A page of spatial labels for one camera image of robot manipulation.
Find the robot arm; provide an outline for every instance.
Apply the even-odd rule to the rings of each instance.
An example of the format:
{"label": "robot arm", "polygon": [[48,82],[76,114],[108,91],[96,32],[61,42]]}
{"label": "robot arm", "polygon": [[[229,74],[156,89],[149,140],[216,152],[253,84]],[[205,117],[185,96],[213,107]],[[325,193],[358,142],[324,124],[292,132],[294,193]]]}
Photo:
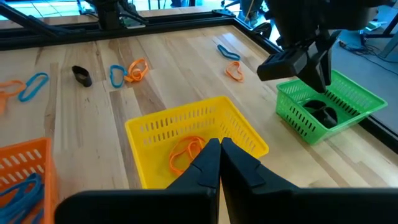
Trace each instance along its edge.
{"label": "robot arm", "polygon": [[283,52],[257,69],[262,81],[299,77],[319,93],[331,83],[331,47],[340,31],[360,30],[387,0],[268,0],[266,19],[275,20]]}

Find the blue rubber band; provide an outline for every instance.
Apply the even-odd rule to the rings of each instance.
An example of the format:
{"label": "blue rubber band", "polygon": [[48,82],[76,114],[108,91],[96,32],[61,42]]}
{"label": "blue rubber band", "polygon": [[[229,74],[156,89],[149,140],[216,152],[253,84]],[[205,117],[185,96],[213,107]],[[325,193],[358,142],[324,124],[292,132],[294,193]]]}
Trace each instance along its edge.
{"label": "blue rubber band", "polygon": [[[115,84],[115,83],[114,83],[114,75],[113,75],[113,70],[114,70],[114,69],[119,69],[120,71],[123,72],[123,78],[122,78],[122,81],[121,81],[119,84]],[[120,65],[111,65],[109,77],[110,77],[110,79],[111,79],[111,84],[112,84],[113,87],[115,87],[115,88],[120,88],[120,87],[122,87],[122,86],[123,86],[123,83],[124,83],[124,77],[125,77],[126,75],[127,75],[127,70],[124,69],[123,66],[120,66]]]}
{"label": "blue rubber band", "polygon": [[225,47],[223,47],[221,44],[217,45],[218,50],[221,52],[221,54],[231,60],[240,60],[241,56],[239,56],[236,53],[229,52]]}
{"label": "blue rubber band", "polygon": [[[39,77],[39,76],[41,76],[41,75],[44,76],[43,80],[37,85],[36,88],[34,88],[34,90],[31,91],[31,93],[29,93],[29,95],[27,95],[27,97],[24,97],[25,91],[28,89],[28,87],[35,81],[35,79],[36,79],[37,77]],[[23,90],[22,92],[20,92],[20,93],[18,94],[18,100],[21,101],[21,102],[26,102],[26,101],[31,100],[31,99],[36,95],[36,93],[38,92],[38,90],[41,89],[41,87],[42,87],[48,80],[49,80],[49,75],[47,75],[47,74],[44,73],[44,72],[39,72],[39,73],[37,73],[36,75],[32,76],[32,78],[30,78],[30,79],[27,81],[27,83],[26,83],[26,89]]]}
{"label": "blue rubber band", "polygon": [[[34,184],[34,187],[29,192],[26,192],[30,184]],[[0,197],[16,189],[18,189],[18,191],[10,202],[8,202],[3,208],[0,208],[0,223],[10,223],[15,218],[14,223],[20,223],[35,207],[37,202],[44,198],[44,185],[42,184],[42,178],[36,173],[28,176],[25,181],[0,192]]]}

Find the orange rubber band in yellow basket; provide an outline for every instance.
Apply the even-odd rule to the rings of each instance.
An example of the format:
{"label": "orange rubber band in yellow basket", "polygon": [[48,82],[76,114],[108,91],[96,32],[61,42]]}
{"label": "orange rubber band in yellow basket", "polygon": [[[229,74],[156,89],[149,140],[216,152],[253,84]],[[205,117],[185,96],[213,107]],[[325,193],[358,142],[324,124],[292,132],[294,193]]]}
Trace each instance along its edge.
{"label": "orange rubber band in yellow basket", "polygon": [[18,95],[20,92],[24,91],[26,89],[26,84],[20,80],[11,80],[5,83],[0,83],[0,88],[5,88],[5,87],[9,87],[15,84],[19,84],[20,87],[12,92],[12,93],[7,93],[5,91],[0,91],[0,115],[3,114],[4,110],[6,109],[6,105],[7,105],[7,98],[12,97],[12,96],[16,96]]}
{"label": "orange rubber band in yellow basket", "polygon": [[[177,146],[179,146],[182,142],[184,141],[188,141],[191,140],[187,146],[184,147],[183,150],[181,150],[180,152],[174,152],[175,148]],[[169,166],[170,169],[173,173],[177,174],[178,176],[180,176],[181,174],[184,173],[184,170],[180,170],[178,168],[176,168],[173,165],[173,161],[174,159],[177,158],[177,156],[182,155],[184,152],[188,152],[189,158],[191,159],[191,162],[194,160],[194,158],[200,153],[200,151],[203,149],[204,145],[203,143],[205,143],[205,140],[199,136],[188,136],[185,137],[183,139],[181,139],[175,146],[174,148],[171,150],[170,155],[169,155]],[[192,151],[195,150],[197,153],[196,155],[192,154]]]}
{"label": "orange rubber band in yellow basket", "polygon": [[[135,68],[138,64],[144,63],[144,70],[139,68]],[[126,82],[138,82],[141,81],[146,73],[148,72],[148,63],[144,58],[140,58],[138,60],[133,61],[133,63],[129,67],[129,73],[124,77]]]}
{"label": "orange rubber band in yellow basket", "polygon": [[[236,67],[236,72],[239,75],[239,78],[236,78],[232,71],[230,70],[232,67]],[[235,62],[231,62],[225,69],[225,74],[227,74],[227,76],[233,78],[235,81],[238,82],[243,82],[243,73],[241,71],[241,64],[238,61]]]}

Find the black rubber band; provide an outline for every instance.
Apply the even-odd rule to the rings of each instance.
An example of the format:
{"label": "black rubber band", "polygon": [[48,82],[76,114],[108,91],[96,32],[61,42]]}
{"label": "black rubber band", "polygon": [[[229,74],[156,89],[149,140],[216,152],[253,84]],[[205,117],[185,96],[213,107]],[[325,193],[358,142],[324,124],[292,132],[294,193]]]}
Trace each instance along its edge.
{"label": "black rubber band", "polygon": [[80,82],[84,87],[89,87],[93,82],[91,81],[90,74],[85,68],[80,66],[72,67],[73,74],[75,74],[75,78],[78,82]]}

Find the wooden tabletop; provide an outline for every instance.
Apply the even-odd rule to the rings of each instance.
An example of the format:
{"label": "wooden tabletop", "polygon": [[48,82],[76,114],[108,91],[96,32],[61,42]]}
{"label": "wooden tabletop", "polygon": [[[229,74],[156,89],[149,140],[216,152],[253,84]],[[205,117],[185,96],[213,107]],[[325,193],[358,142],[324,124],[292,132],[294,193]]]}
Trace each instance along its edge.
{"label": "wooden tabletop", "polygon": [[[174,15],[181,13],[193,13],[193,12],[208,12],[212,8],[206,6],[200,7],[181,7],[175,9],[161,9],[161,10],[148,10],[148,11],[138,11],[138,14],[144,17],[149,16],[165,16]],[[90,15],[81,16],[62,16],[62,17],[45,17],[39,18],[41,21],[50,25],[62,25],[62,24],[75,24],[84,22],[96,22],[98,19]],[[0,21],[0,29],[12,29],[21,28],[21,26],[13,21],[6,20]]]}
{"label": "wooden tabletop", "polygon": [[[230,61],[220,55],[217,44],[242,57],[243,83],[224,74]],[[16,97],[8,100],[0,116],[0,147],[51,138],[60,199],[88,189],[139,189],[124,123],[226,95],[268,143],[269,153],[260,161],[292,183],[301,187],[398,186],[398,156],[358,125],[316,146],[303,142],[275,113],[275,85],[285,80],[260,82],[256,75],[257,66],[268,56],[233,26],[0,52],[0,82],[26,81],[36,72],[50,75],[29,102],[21,103]],[[128,67],[142,57],[150,67],[146,77],[113,88],[109,66]],[[75,81],[73,65],[90,71],[91,87],[83,88]],[[227,223],[225,205],[220,206],[220,223]]]}

